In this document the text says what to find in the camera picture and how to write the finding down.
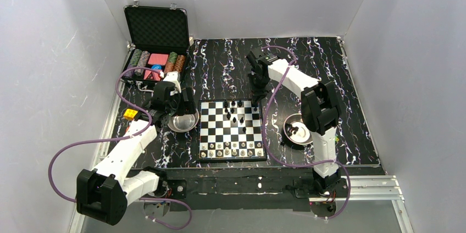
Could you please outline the black and white chessboard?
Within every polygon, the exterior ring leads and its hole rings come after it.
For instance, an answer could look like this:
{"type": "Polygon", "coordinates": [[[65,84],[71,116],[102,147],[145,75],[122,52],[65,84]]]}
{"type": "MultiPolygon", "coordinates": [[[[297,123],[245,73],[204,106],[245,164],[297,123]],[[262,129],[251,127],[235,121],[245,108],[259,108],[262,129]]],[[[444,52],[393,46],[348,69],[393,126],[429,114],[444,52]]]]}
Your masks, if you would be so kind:
{"type": "Polygon", "coordinates": [[[198,159],[204,163],[262,162],[262,112],[251,99],[199,102],[198,159]]]}

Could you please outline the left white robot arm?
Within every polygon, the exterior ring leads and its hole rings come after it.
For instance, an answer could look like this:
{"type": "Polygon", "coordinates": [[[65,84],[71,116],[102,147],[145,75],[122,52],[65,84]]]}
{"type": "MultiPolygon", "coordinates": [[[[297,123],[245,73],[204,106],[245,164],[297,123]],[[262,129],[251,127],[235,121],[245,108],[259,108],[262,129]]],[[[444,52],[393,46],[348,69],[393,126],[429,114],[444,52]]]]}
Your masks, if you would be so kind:
{"type": "Polygon", "coordinates": [[[166,174],[161,169],[143,168],[128,177],[135,161],[158,136],[158,129],[176,118],[199,119],[193,90],[180,86],[180,73],[171,71],[155,84],[152,98],[143,105],[131,105],[131,123],[116,146],[90,170],[76,179],[76,210],[79,214],[109,225],[121,221],[127,207],[156,192],[166,174]]]}

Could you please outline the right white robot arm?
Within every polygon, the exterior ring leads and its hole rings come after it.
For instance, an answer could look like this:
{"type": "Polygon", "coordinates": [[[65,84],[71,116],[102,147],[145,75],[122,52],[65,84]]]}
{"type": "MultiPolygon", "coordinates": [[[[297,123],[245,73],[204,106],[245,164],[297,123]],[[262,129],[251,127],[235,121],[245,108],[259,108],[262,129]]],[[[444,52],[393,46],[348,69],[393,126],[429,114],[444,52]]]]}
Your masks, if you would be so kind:
{"type": "Polygon", "coordinates": [[[335,85],[322,83],[294,66],[297,57],[289,52],[292,60],[266,54],[261,48],[253,48],[246,58],[251,65],[248,74],[252,92],[252,104],[258,103],[270,93],[271,80],[277,87],[285,87],[301,100],[301,119],[309,130],[314,147],[314,188],[319,193],[331,192],[341,178],[336,160],[336,128],[341,107],[336,97],[335,85]]]}

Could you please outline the black chess pieces in bowl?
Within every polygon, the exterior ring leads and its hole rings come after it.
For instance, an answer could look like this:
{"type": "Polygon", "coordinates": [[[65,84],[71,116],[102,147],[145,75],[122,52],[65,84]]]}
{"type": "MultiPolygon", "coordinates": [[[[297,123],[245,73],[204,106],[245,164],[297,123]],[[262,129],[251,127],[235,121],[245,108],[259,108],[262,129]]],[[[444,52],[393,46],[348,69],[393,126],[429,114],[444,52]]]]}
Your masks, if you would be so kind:
{"type": "Polygon", "coordinates": [[[284,124],[284,131],[285,131],[287,136],[292,136],[292,135],[295,135],[296,133],[298,133],[299,127],[294,126],[294,125],[289,124],[289,123],[285,123],[284,124]]]}

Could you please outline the steel bowl with chess pieces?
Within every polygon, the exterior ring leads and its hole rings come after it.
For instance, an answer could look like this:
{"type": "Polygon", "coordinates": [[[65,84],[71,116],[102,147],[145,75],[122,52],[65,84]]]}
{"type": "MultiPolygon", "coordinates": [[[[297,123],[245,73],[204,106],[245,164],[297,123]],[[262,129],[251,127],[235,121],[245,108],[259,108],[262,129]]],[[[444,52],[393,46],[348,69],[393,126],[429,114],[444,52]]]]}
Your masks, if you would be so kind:
{"type": "Polygon", "coordinates": [[[283,133],[286,137],[286,139],[294,144],[300,145],[300,146],[307,146],[310,145],[313,142],[312,136],[306,125],[304,124],[302,120],[302,115],[297,113],[297,114],[291,114],[288,116],[283,124],[283,133]],[[294,126],[299,127],[298,133],[292,136],[287,136],[285,131],[284,131],[284,124],[289,123],[294,126]]]}

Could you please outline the small steel bowl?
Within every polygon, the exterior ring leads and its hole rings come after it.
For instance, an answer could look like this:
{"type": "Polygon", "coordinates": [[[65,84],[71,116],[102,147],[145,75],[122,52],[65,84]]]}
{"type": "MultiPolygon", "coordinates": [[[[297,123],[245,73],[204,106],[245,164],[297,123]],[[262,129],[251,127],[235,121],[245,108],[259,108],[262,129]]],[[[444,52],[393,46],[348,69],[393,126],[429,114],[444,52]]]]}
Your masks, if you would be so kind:
{"type": "Polygon", "coordinates": [[[170,117],[168,120],[168,128],[179,133],[189,132],[197,126],[198,121],[199,112],[196,110],[194,114],[170,117]]]}

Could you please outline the colourful toy block car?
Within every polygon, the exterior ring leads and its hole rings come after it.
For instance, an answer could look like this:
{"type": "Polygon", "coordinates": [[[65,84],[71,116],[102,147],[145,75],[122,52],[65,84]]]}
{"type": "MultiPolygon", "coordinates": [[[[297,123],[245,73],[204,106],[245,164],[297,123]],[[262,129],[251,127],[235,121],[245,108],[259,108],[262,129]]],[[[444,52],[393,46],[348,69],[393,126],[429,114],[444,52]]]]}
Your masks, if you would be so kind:
{"type": "Polygon", "coordinates": [[[139,115],[138,110],[128,108],[124,111],[123,118],[128,121],[133,121],[133,120],[137,120],[138,115],[139,115]]]}

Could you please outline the black poker chip case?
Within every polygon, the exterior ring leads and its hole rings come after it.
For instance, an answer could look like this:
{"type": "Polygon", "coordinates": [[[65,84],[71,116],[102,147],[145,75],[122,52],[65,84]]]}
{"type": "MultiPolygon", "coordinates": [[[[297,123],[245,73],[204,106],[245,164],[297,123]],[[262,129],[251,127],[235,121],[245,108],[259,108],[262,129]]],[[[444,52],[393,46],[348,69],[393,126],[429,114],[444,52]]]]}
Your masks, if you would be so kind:
{"type": "Polygon", "coordinates": [[[186,57],[180,72],[180,82],[183,84],[191,60],[187,11],[183,8],[126,5],[124,14],[133,48],[129,51],[128,59],[136,49],[183,55],[186,57]]]}

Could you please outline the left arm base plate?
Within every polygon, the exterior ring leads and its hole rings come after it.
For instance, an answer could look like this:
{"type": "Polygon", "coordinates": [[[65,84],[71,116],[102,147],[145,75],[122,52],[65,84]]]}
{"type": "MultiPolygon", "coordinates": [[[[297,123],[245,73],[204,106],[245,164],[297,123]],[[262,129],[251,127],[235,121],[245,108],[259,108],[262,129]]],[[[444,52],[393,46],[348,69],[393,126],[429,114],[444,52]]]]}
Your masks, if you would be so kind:
{"type": "Polygon", "coordinates": [[[163,180],[155,191],[143,195],[143,198],[173,198],[184,199],[187,195],[186,180],[163,180]]]}

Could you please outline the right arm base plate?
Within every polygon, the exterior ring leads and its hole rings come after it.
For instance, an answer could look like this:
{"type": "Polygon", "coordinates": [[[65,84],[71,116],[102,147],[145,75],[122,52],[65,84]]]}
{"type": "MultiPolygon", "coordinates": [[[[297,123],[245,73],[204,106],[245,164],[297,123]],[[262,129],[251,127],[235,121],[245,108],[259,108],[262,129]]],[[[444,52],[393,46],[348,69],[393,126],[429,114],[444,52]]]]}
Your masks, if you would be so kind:
{"type": "Polygon", "coordinates": [[[348,185],[346,179],[340,179],[336,184],[328,187],[311,178],[294,179],[291,185],[291,192],[296,198],[324,198],[333,199],[345,198],[348,194],[348,185]]]}

